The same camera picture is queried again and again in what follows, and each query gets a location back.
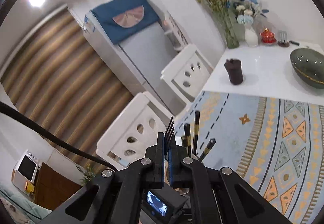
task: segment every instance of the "camera screen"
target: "camera screen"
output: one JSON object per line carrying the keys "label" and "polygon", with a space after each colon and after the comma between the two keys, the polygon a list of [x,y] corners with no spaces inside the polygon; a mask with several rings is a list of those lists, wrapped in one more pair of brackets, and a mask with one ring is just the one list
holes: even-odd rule
{"label": "camera screen", "polygon": [[151,205],[152,208],[154,208],[163,217],[165,216],[166,205],[150,191],[147,192],[147,202],[148,204]]}

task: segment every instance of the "wooden cabinet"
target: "wooden cabinet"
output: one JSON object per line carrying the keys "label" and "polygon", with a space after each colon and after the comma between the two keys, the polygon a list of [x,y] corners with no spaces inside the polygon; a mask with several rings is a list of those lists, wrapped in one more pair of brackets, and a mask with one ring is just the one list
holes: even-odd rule
{"label": "wooden cabinet", "polygon": [[80,188],[80,185],[65,178],[43,163],[35,186],[34,203],[54,210]]}

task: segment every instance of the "silver bolt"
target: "silver bolt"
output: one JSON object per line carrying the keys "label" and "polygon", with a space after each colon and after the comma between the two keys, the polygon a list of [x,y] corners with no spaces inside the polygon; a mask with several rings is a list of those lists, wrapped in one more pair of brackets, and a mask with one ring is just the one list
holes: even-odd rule
{"label": "silver bolt", "polygon": [[151,163],[151,159],[150,158],[143,158],[141,160],[141,164],[142,165],[148,165],[149,163]]}
{"label": "silver bolt", "polygon": [[185,157],[182,161],[183,161],[185,164],[191,164],[191,163],[192,163],[192,158],[191,158],[191,157]]}
{"label": "silver bolt", "polygon": [[110,169],[103,170],[101,173],[103,177],[110,177],[112,175],[112,171]]}
{"label": "silver bolt", "polygon": [[230,175],[232,173],[232,169],[230,169],[229,167],[223,167],[222,168],[222,173],[224,175]]}

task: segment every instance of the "patterned tablecloth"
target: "patterned tablecloth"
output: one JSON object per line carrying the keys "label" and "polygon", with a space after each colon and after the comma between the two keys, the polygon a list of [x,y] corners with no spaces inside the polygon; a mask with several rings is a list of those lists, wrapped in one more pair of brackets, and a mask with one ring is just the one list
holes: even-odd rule
{"label": "patterned tablecloth", "polygon": [[202,92],[175,126],[184,135],[200,110],[198,156],[206,167],[236,170],[293,223],[311,223],[324,204],[324,107],[290,100]]}

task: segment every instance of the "white chair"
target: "white chair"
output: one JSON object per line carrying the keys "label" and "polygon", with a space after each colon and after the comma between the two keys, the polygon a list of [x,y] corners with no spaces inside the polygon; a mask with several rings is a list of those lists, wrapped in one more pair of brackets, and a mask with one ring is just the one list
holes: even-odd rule
{"label": "white chair", "polygon": [[118,170],[145,156],[172,114],[149,92],[138,93],[97,142],[96,153]]}
{"label": "white chair", "polygon": [[194,44],[187,45],[161,72],[161,80],[191,105],[213,71],[212,65]]}

